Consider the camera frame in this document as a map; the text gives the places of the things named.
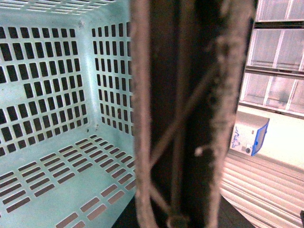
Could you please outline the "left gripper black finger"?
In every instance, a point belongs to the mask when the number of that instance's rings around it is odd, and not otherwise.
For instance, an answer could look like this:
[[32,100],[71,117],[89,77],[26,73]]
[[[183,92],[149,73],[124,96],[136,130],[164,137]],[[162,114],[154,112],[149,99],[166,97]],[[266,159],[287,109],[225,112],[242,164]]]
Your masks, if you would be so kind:
[[142,228],[249,228],[220,193],[253,0],[133,0],[136,215]]

